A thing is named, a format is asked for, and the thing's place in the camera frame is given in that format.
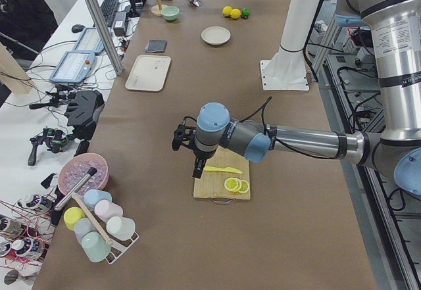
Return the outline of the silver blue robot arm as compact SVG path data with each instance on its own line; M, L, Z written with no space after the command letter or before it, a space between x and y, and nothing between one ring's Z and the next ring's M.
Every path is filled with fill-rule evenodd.
M200 178L218 147L252 162L271 150L370 167L401 189L420 193L420 0L337 0L337 18L370 28L384 108L381 133L321 132L239 122L220 103L204 105L189 139Z

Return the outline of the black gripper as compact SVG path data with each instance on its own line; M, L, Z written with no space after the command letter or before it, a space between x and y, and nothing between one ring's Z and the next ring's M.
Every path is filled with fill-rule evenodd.
M206 161L214 156L216 149L213 149L211 151L202 151L198 148L194 148L192 149L192 151L195 155L195 164L192 177L200 179L203 174Z

